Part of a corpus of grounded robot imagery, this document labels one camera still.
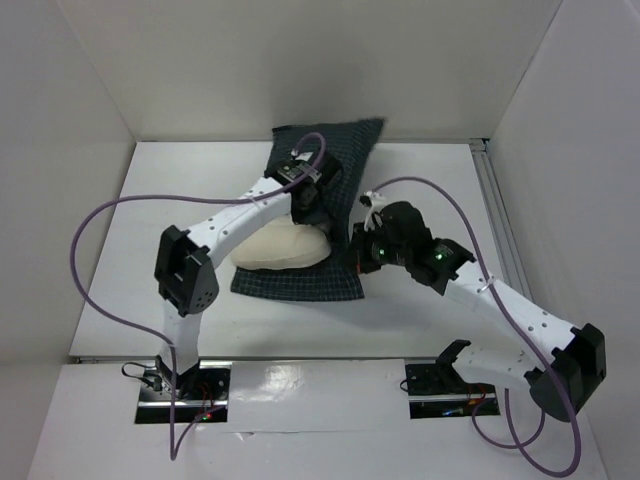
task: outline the cream cushion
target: cream cushion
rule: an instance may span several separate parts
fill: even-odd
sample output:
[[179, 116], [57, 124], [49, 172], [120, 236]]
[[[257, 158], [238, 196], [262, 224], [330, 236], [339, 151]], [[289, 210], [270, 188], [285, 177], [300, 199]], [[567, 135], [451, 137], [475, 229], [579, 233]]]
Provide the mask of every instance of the cream cushion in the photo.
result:
[[324, 232], [311, 225], [296, 225], [291, 216], [264, 226], [231, 252], [231, 262], [246, 270], [306, 268], [331, 254]]

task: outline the metal frame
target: metal frame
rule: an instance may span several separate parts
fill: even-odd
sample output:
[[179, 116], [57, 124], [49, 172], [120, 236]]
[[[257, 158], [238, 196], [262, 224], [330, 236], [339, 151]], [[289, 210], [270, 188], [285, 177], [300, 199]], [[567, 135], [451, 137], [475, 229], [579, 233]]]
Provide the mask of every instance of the metal frame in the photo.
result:
[[493, 232], [493, 238], [498, 249], [500, 266], [504, 274], [504, 280], [511, 288], [532, 300], [531, 290], [527, 277], [518, 255], [516, 241], [511, 231], [511, 224], [504, 206], [500, 187], [496, 179], [491, 159], [487, 153], [485, 140], [473, 140], [469, 147], [471, 156], [478, 173], [482, 196], [489, 215], [489, 223]]

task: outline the dark blue cloth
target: dark blue cloth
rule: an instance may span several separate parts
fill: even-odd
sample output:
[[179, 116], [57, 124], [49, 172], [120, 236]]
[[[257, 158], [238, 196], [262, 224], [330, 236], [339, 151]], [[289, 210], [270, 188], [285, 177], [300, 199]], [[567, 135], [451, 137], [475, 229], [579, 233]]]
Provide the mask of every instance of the dark blue cloth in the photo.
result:
[[[270, 300], [299, 302], [333, 302], [364, 298], [358, 275], [344, 265], [349, 243], [349, 214], [358, 194], [360, 180], [369, 153], [382, 133], [380, 118], [351, 123], [286, 126], [273, 129], [273, 148], [269, 164], [291, 155], [300, 138], [309, 132], [321, 133], [327, 150], [342, 163], [337, 185], [323, 197], [333, 216], [331, 255], [324, 261], [303, 269], [244, 270], [238, 268], [231, 291]], [[317, 151], [316, 142], [302, 151]]]

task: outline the white robotic arm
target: white robotic arm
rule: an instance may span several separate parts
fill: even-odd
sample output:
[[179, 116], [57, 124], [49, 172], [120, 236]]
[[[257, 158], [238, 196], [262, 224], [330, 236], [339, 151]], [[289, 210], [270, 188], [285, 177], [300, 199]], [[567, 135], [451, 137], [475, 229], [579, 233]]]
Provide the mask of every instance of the white robotic arm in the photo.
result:
[[[263, 198], [308, 169], [296, 165], [301, 166], [295, 160], [283, 162], [271, 175], [259, 179], [240, 197], [241, 205], [225, 208], [188, 230], [170, 227], [163, 233], [155, 276], [165, 299], [163, 333], [176, 350], [176, 388], [180, 389], [199, 369], [197, 343], [202, 312], [218, 295], [215, 269], [222, 260], [279, 216], [291, 212], [294, 220], [302, 223], [305, 212], [317, 217], [321, 172], [309, 176], [310, 182], [300, 188]], [[329, 170], [330, 176], [336, 173], [335, 169]], [[258, 199], [246, 203], [256, 196]], [[487, 281], [473, 254], [453, 240], [433, 238], [420, 213], [408, 202], [388, 204], [377, 194], [364, 196], [361, 201], [371, 211], [365, 223], [354, 225], [348, 258], [356, 271], [371, 273], [387, 264], [403, 266], [417, 282], [492, 322], [522, 350], [520, 355], [513, 355], [457, 340], [438, 358], [445, 375], [470, 384], [528, 389], [546, 413], [568, 420], [557, 388], [531, 347], [505, 320], [489, 291], [492, 285], [516, 325], [527, 333], [563, 381], [576, 412], [582, 408], [606, 375], [604, 337], [597, 328], [588, 324], [579, 329], [544, 311], [493, 275]], [[167, 379], [172, 373], [170, 365], [171, 352], [164, 346], [158, 355], [158, 368]]]
[[490, 291], [493, 287], [515, 325], [564, 383], [575, 411], [582, 408], [606, 376], [600, 330], [590, 324], [577, 328], [541, 309], [490, 272], [487, 276], [471, 252], [453, 240], [432, 237], [420, 212], [408, 202], [389, 204], [375, 192], [368, 192], [360, 200], [370, 211], [364, 223], [354, 225], [349, 247], [358, 272], [375, 272], [387, 264], [402, 266], [418, 283], [477, 312], [522, 350], [513, 355], [457, 340], [438, 358], [443, 375], [470, 384], [527, 389], [546, 413], [569, 420], [550, 374], [508, 323]]
[[[240, 198], [263, 196], [280, 189], [282, 189], [282, 184], [277, 180], [263, 177]], [[291, 213], [291, 194], [279, 193], [264, 200], [227, 207], [204, 222], [190, 227], [186, 232], [173, 233], [180, 236], [185, 235], [185, 242], [192, 243], [200, 251], [206, 250], [209, 265], [215, 272], [222, 260], [235, 247], [272, 220], [288, 213]], [[199, 262], [195, 257], [192, 258], [194, 258], [194, 263], [202, 265], [202, 262]], [[174, 276], [178, 282], [185, 280], [180, 272], [175, 272]], [[197, 368], [198, 365], [198, 336], [200, 335], [202, 312], [211, 305], [218, 295], [217, 281], [209, 283], [209, 286], [198, 290], [197, 296], [194, 294], [190, 299], [189, 311], [195, 313], [183, 311], [185, 313], [183, 316], [179, 306], [175, 304], [175, 300], [166, 299], [164, 301], [162, 333], [170, 338], [175, 346], [178, 378], [181, 378], [190, 369]], [[161, 364], [165, 367], [162, 370], [168, 370], [171, 365], [171, 352], [168, 345], [163, 344], [159, 356]]]
[[[324, 147], [313, 164], [308, 162], [309, 157], [308, 152], [292, 152], [290, 159], [267, 168], [264, 177], [231, 202], [232, 206], [187, 230], [171, 226], [162, 233], [155, 278], [165, 300], [163, 334], [176, 351], [176, 388], [180, 389], [199, 368], [202, 313], [218, 296], [215, 270], [224, 258], [280, 216], [291, 213], [296, 223], [303, 224], [330, 218], [321, 197], [324, 188], [339, 174], [341, 164]], [[172, 374], [169, 345], [163, 345], [157, 366], [169, 380]]]

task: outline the white backdrop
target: white backdrop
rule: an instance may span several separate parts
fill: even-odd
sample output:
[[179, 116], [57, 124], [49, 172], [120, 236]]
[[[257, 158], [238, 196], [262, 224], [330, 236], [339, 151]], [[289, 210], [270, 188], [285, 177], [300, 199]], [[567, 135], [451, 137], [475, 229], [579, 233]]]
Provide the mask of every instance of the white backdrop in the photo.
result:
[[489, 137], [560, 0], [59, 0], [139, 140]]
[[536, 300], [607, 338], [588, 413], [612, 480], [638, 478], [640, 1], [565, 0], [491, 142]]
[[[133, 139], [55, 2], [0, 14], [0, 477], [23, 479], [82, 299], [73, 229], [119, 191]], [[79, 255], [93, 273], [108, 215]]]

